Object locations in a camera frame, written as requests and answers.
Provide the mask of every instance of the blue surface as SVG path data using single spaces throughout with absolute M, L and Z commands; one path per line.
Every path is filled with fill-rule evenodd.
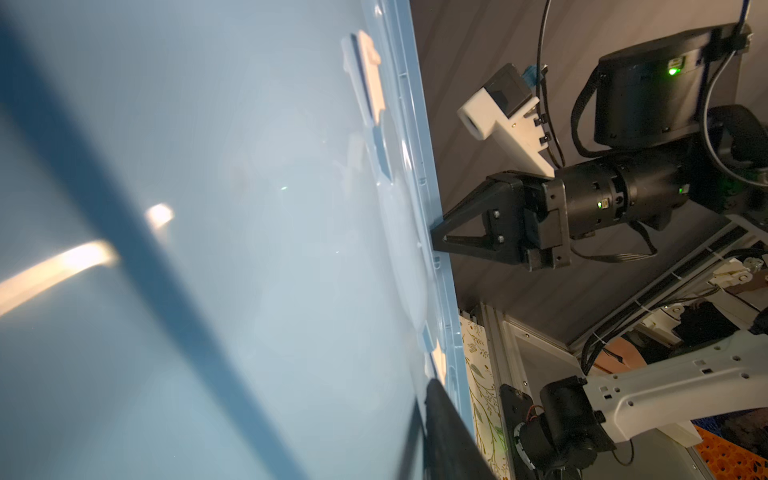
M 2 14 L 0 281 L 121 255 L 0 318 L 9 478 L 392 478 L 437 341 L 472 428 L 407 2 Z M 361 29 L 381 127 L 344 70 Z

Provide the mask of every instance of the gray panel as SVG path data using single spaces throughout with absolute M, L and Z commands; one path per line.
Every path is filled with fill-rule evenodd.
M 571 141 L 571 108 L 598 59 L 638 42 L 688 28 L 735 21 L 741 1 L 728 0 L 573 0 L 553 2 L 542 59 L 551 66 L 550 108 L 569 164 L 582 161 Z M 458 203 L 485 176 L 510 168 L 502 150 L 478 142 L 463 128 L 456 110 L 507 62 L 520 70 L 535 61 L 544 2 L 490 0 L 438 2 L 413 0 L 442 204 Z M 750 25 L 756 32 L 743 57 L 737 100 L 768 121 L 768 4 L 754 2 Z M 591 141 L 594 102 L 584 113 L 580 136 Z M 652 232 L 659 255 L 641 263 L 607 265 L 575 259 L 567 269 L 528 273 L 524 268 L 452 256 L 459 305 L 486 302 L 531 328 L 569 343 L 581 332 L 646 286 L 672 263 L 725 224 L 725 220 L 688 204 L 664 232 Z M 582 240 L 585 253 L 644 251 L 639 236 L 626 226 Z

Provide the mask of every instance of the dark blue stripe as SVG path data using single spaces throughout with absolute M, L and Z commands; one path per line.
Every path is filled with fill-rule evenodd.
M 81 212 L 119 252 L 124 272 L 253 453 L 275 478 L 306 478 L 172 274 L 144 218 L 128 206 L 2 13 L 0 103 Z

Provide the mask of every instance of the floral wallpaper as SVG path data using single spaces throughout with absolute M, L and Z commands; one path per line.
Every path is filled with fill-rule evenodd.
M 499 480 L 509 480 L 507 442 L 502 427 L 502 414 L 488 358 L 485 328 L 463 316 L 462 341 L 475 420 L 475 439 L 480 452 Z

